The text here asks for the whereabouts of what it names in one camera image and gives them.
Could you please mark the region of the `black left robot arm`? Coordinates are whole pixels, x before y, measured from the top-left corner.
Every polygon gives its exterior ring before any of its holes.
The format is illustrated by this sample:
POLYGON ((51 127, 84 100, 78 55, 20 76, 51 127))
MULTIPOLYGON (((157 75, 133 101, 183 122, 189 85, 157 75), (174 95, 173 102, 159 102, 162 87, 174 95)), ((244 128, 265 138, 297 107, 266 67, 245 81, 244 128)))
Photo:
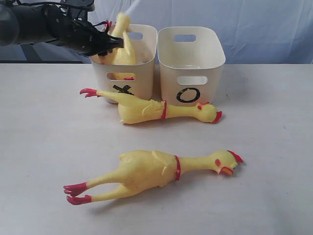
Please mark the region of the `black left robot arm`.
POLYGON ((88 12, 94 11, 92 0, 37 1, 20 0, 0 2, 1 46, 47 43, 70 49, 80 55, 106 56, 114 48, 123 48, 124 40, 109 34, 88 21, 88 12))

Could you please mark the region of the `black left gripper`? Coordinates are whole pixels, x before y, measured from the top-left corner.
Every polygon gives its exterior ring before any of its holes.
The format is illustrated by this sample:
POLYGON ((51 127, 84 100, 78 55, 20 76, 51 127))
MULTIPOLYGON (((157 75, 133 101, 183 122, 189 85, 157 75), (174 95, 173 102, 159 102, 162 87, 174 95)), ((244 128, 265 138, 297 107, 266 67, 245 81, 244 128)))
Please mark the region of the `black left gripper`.
POLYGON ((106 56, 115 48, 123 48, 122 38, 107 34, 110 21, 95 24, 88 21, 88 13, 94 9, 92 0, 62 0, 45 4, 44 16, 52 37, 47 43, 83 56, 106 56))

